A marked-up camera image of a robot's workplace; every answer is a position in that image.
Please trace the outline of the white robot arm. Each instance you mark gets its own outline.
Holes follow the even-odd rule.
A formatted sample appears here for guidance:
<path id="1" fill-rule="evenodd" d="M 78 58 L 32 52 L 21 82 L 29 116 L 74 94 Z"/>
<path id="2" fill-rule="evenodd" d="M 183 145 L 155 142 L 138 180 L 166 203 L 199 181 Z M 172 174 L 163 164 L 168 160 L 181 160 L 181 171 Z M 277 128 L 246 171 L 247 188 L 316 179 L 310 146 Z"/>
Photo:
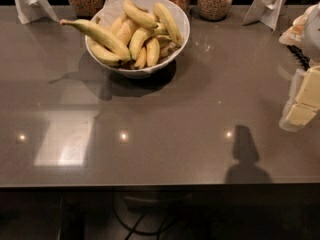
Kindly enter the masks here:
<path id="1" fill-rule="evenodd" d="M 283 130 L 296 132 L 320 111 L 320 3 L 296 18 L 279 42 L 297 46 L 309 58 L 307 70 L 297 69 L 292 77 L 289 99 L 279 121 Z"/>

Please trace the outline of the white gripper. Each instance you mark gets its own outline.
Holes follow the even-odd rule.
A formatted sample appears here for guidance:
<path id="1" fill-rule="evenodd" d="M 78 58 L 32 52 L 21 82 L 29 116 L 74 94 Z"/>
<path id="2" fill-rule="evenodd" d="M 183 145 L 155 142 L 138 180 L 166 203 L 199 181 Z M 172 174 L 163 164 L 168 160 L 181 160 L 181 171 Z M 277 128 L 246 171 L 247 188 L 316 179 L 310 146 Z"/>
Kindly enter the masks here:
<path id="1" fill-rule="evenodd" d="M 290 132 L 304 128 L 316 116 L 316 112 L 309 107 L 320 109 L 320 66 L 311 67 L 307 71 L 296 70 L 279 127 Z"/>

